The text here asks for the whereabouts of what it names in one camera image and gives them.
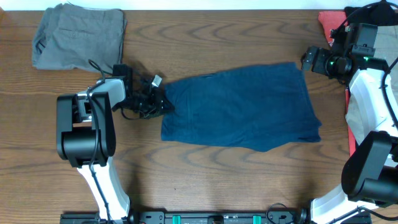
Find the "dark blue shorts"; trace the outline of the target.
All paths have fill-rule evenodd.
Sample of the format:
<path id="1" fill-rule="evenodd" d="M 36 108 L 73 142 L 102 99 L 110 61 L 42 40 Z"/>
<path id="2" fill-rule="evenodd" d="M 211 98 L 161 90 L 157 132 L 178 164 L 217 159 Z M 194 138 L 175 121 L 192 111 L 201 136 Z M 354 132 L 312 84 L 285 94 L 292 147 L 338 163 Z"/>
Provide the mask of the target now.
<path id="1" fill-rule="evenodd" d="M 174 112 L 161 138 L 259 152 L 290 142 L 319 142 L 322 125 L 295 63 L 251 65 L 185 78 L 165 86 Z"/>

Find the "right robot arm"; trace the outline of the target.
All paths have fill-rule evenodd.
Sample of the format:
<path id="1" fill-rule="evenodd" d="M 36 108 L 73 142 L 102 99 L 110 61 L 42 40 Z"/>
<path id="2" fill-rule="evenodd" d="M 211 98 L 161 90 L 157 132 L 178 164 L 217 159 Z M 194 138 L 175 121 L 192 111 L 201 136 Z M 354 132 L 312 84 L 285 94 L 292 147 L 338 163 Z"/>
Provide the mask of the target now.
<path id="1" fill-rule="evenodd" d="M 346 162 L 340 184 L 311 201 L 296 223 L 364 223 L 361 212 L 397 204 L 397 103 L 392 67 L 374 56 L 377 26 L 350 24 L 331 32 L 330 50 L 311 46 L 302 70 L 343 81 L 359 106 L 364 140 Z"/>

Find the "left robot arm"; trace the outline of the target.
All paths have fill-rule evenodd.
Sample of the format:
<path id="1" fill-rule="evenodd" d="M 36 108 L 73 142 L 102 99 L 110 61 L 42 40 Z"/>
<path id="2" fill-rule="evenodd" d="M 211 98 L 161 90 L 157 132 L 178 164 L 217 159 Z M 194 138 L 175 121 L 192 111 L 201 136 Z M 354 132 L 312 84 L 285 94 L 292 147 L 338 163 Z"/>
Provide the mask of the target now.
<path id="1" fill-rule="evenodd" d="M 138 119 L 151 119 L 174 110 L 161 87 L 159 75 L 143 76 L 126 65 L 112 72 L 88 62 L 100 72 L 86 90 L 57 98 L 57 153 L 85 178 L 98 213 L 66 213 L 60 223 L 140 223 L 131 209 L 114 165 L 116 132 L 113 112 L 130 110 Z"/>

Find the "red printed t-shirt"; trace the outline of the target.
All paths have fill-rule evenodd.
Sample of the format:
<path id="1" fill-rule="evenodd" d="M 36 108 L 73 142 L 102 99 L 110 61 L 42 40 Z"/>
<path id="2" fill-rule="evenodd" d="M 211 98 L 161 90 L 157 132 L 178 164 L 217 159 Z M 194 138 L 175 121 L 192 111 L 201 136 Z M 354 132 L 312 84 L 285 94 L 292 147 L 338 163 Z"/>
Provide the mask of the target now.
<path id="1" fill-rule="evenodd" d="M 323 27 L 326 41 L 330 47 L 334 43 L 334 38 L 331 37 L 331 30 L 338 28 L 345 19 L 346 14 L 344 11 L 321 11 L 318 13 L 318 21 Z M 350 127 L 348 127 L 348 147 L 349 156 L 352 156 L 356 150 L 356 141 Z"/>

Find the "beige khaki shorts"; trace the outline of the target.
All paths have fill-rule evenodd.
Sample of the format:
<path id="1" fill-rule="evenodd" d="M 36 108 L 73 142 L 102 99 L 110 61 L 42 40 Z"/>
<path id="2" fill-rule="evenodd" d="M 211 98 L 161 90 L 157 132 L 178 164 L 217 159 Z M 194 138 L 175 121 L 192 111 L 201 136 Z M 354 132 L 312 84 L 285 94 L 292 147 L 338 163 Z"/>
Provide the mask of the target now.
<path id="1" fill-rule="evenodd" d="M 378 27 L 374 48 L 376 49 L 374 56 L 385 59 L 390 66 L 397 58 L 397 26 Z M 363 119 L 358 102 L 353 94 L 350 96 L 345 118 L 356 142 L 360 145 L 366 134 L 364 133 Z"/>

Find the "black garment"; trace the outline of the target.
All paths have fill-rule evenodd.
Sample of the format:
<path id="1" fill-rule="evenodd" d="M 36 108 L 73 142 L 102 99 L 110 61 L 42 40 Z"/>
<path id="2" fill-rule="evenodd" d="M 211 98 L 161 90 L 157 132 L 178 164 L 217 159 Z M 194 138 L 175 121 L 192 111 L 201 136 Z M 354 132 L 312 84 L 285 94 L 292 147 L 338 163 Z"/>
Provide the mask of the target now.
<path id="1" fill-rule="evenodd" d="M 375 26 L 396 26 L 397 10 L 386 2 L 377 2 L 363 7 L 345 7 L 348 24 L 371 24 Z"/>

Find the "folded grey shorts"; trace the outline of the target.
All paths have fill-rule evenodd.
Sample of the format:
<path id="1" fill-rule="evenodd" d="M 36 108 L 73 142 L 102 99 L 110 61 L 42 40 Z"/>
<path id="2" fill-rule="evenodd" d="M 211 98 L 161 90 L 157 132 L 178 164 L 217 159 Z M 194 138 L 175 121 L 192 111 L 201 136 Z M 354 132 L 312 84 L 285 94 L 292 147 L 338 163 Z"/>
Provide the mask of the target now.
<path id="1" fill-rule="evenodd" d="M 127 20 L 120 9 L 88 9 L 59 4 L 44 11 L 32 39 L 32 65 L 38 70 L 94 72 L 88 61 L 103 70 L 123 58 Z"/>

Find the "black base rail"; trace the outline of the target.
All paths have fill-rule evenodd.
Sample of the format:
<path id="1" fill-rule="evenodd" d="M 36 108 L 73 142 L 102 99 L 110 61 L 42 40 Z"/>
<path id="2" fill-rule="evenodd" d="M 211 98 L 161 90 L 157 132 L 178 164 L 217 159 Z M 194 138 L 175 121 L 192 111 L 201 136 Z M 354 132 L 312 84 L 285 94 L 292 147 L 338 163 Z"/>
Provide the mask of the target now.
<path id="1" fill-rule="evenodd" d="M 164 213 L 142 212 L 129 218 L 113 220 L 112 223 L 139 223 L 139 224 L 265 224 L 265 223 L 310 223 L 304 215 L 296 215 L 294 211 L 271 210 L 268 217 L 265 213 Z M 89 224 L 109 223 L 101 219 L 99 214 L 63 214 L 61 224 Z M 372 224 L 369 213 L 362 212 L 341 223 L 344 224 Z"/>

